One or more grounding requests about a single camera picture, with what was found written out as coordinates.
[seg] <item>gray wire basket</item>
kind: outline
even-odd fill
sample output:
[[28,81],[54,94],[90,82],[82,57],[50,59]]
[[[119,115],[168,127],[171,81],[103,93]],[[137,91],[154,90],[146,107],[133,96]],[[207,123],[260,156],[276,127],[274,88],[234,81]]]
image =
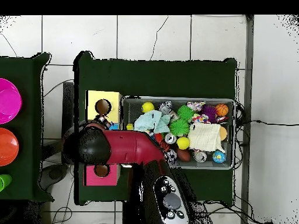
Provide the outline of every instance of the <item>gray wire basket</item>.
[[172,107],[175,112],[178,111],[179,107],[187,102],[206,102],[206,105],[215,106],[219,103],[226,104],[228,106],[228,119],[225,120],[221,125],[227,129],[227,137],[221,142],[222,147],[226,152],[226,161],[224,163],[216,163],[212,159],[212,152],[207,154],[207,160],[205,162],[196,162],[193,158],[192,151],[191,160],[189,162],[182,162],[179,159],[175,165],[170,167],[181,167],[183,169],[218,169],[228,170],[234,166],[235,162],[235,118],[236,108],[235,102],[231,99],[205,99],[205,98],[177,98],[177,97],[151,97],[151,96],[124,96],[120,100],[120,129],[125,130],[128,123],[134,123],[134,121],[142,115],[141,106],[145,102],[151,102],[155,106],[155,109],[159,109],[161,103],[171,100]]

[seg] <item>orange bowl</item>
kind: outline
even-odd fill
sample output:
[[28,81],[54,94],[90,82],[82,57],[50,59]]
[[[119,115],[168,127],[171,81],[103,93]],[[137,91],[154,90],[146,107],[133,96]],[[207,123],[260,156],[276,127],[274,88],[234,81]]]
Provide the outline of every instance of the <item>orange bowl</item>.
[[0,128],[0,166],[6,166],[16,159],[19,143],[8,129]]

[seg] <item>pink bowl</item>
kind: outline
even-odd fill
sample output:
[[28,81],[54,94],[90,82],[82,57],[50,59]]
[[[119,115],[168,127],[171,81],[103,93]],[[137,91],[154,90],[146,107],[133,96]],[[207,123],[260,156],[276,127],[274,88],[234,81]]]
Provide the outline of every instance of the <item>pink bowl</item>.
[[21,95],[10,81],[0,78],[0,124],[10,122],[22,106]]

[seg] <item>pink box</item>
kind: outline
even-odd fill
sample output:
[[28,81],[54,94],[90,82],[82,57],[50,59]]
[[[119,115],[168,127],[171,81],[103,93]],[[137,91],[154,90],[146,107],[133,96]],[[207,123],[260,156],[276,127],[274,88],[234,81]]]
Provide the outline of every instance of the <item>pink box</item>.
[[86,167],[86,185],[87,186],[116,186],[120,177],[120,165],[110,165],[110,173],[106,177],[99,177],[94,172],[94,166]]

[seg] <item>table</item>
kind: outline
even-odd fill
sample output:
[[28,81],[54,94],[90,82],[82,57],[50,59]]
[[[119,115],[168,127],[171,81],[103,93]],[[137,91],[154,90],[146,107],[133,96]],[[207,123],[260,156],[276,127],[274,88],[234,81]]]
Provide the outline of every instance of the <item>table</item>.
[[[236,60],[126,61],[94,59],[81,52],[74,61],[75,95],[79,121],[85,119],[85,92],[102,90],[123,96],[205,97],[235,99]],[[83,186],[83,167],[75,181],[75,201],[128,199],[128,169],[122,169],[117,186]],[[224,201],[232,205],[233,170],[184,170],[198,201]]]

